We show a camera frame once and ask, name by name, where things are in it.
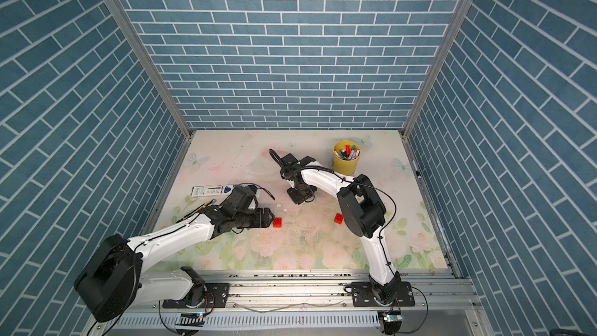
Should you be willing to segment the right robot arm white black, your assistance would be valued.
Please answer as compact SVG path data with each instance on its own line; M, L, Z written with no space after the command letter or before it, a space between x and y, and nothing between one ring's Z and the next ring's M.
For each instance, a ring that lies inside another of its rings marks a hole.
M368 177L345 176L318 165L285 166L280 174L295 194L309 198L324 191L334 196L346 227L362 241L373 285L384 290L399 286L385 237L386 206Z

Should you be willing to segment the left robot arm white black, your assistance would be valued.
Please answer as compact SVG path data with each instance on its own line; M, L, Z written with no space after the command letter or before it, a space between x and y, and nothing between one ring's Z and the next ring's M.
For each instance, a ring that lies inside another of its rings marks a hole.
M150 275L160 261L190 246L234 229L268 228L275 216L269 208L234 211L221 205L200 208L190 218L155 233L125 239L116 234L96 249L74 288L99 323L120 317L130 306L163 300L204 306L205 280L191 267Z

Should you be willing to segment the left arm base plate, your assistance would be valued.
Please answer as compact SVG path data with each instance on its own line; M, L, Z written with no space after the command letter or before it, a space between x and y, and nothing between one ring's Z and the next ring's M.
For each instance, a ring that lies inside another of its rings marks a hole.
M202 287L194 286L182 300L163 300L165 309L203 309L224 308L229 296L230 284L207 283Z

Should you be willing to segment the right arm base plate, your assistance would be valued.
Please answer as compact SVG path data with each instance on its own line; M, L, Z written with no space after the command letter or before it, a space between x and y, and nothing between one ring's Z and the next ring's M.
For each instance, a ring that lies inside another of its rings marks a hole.
M415 306L412 287L409 282L391 283L381 286L370 282L353 282L345 286L354 307Z

